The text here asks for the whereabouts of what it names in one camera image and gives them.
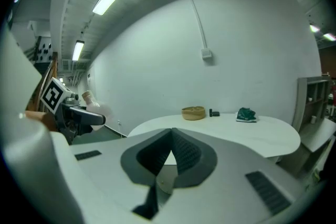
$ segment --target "tan basket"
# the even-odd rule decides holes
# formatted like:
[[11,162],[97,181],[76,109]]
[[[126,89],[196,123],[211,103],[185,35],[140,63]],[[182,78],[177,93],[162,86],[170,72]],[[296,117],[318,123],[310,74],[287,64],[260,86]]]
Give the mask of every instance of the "tan basket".
[[182,109],[182,117],[187,121],[197,121],[205,118],[205,109],[202,106],[191,106]]

